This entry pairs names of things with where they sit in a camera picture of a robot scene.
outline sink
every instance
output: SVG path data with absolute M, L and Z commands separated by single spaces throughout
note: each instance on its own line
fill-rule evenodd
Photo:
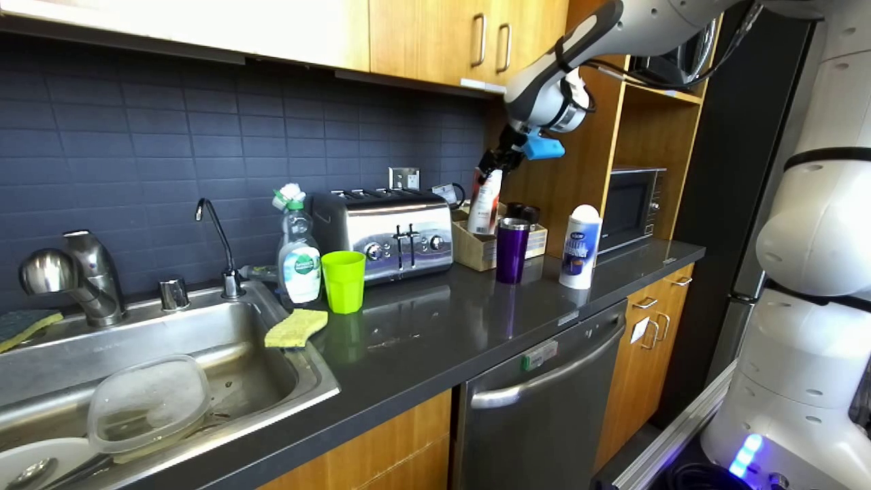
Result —
M 0 453 L 88 438 L 88 402 L 107 375 L 179 356 L 207 375 L 205 424 L 133 461 L 113 457 L 88 487 L 130 485 L 334 397 L 338 382 L 314 345 L 265 349 L 265 333 L 286 319 L 273 291 L 259 280 L 243 291 L 237 302 L 221 289 L 191 291 L 191 308 L 179 314 L 164 314 L 157 299 L 135 302 L 123 323 L 99 333 L 69 319 L 37 344 L 0 353 Z

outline wooden cabinet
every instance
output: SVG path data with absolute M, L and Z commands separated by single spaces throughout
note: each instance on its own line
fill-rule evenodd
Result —
M 692 265 L 633 291 L 610 385 L 595 469 L 602 469 L 658 408 L 669 370 Z
M 186 47 L 198 47 L 205 58 L 205 48 L 221 48 L 367 69 L 367 0 L 0 0 L 0 13 L 35 19 L 24 27 L 5 19 L 11 31 L 100 47 L 168 55 L 191 55 Z
M 452 391 L 329 450 L 265 490 L 447 490 Z
M 567 31 L 569 0 L 369 0 L 369 70 L 507 84 Z
M 599 5 L 602 0 L 572 0 L 569 27 Z M 605 61 L 629 69 L 627 55 Z M 608 212 L 612 168 L 663 167 L 655 236 L 673 240 L 707 84 L 699 83 L 692 92 L 663 92 L 629 87 L 587 69 L 579 69 L 579 76 L 595 100 L 595 112 L 564 137 L 567 155 L 559 163 L 519 167 L 508 174 L 504 200 L 541 209 L 548 257 L 559 257 L 567 220 L 578 204 Z

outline yellow sponge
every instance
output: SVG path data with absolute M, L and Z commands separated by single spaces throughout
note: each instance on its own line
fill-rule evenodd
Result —
M 267 349 L 305 349 L 308 338 L 327 328 L 327 310 L 297 308 L 267 333 Z
M 11 352 L 37 336 L 40 329 L 60 323 L 56 310 L 9 310 L 0 314 L 0 352 Z

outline dishwasher handle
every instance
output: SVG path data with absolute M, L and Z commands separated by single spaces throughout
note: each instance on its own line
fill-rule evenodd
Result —
M 541 374 L 541 375 L 537 375 L 537 379 L 530 379 L 530 382 L 512 385 L 512 386 L 504 386 L 504 389 L 489 389 L 489 391 L 474 391 L 469 406 L 470 406 L 474 411 L 507 408 L 507 406 L 519 402 L 519 397 L 522 397 L 526 391 L 541 389 L 541 386 L 548 386 L 548 385 L 552 385 L 552 382 L 559 382 L 559 379 L 567 379 L 569 374 L 591 366 L 591 363 L 593 363 L 595 356 L 602 356 L 616 340 L 621 340 L 621 336 L 622 336 L 622 317 L 617 317 L 617 319 L 612 319 L 612 321 L 617 321 L 617 329 L 616 329 L 595 352 L 591 352 L 591 353 L 579 356 L 578 363 L 569 363 L 569 366 L 564 366 L 564 368 L 559 368 L 559 370 L 548 370 L 548 374 Z

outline lower cabinet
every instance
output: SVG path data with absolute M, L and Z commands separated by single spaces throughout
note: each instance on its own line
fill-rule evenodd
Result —
M 629 293 L 595 469 L 655 415 L 689 284 L 692 265 Z
M 265 490 L 447 490 L 452 391 L 324 453 Z

